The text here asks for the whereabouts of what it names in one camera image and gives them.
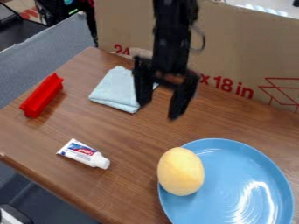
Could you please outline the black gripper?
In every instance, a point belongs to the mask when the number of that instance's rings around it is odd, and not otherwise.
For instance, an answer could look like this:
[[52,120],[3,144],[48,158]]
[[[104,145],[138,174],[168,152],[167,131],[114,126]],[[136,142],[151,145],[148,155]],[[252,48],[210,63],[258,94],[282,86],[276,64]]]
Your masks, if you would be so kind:
[[154,56],[151,60],[135,56],[135,98],[143,107],[152,100],[154,76],[182,75],[184,81],[172,93],[168,118],[175,120],[186,112],[198,89],[200,76],[187,69],[192,40],[191,27],[198,20],[196,0],[154,0]]

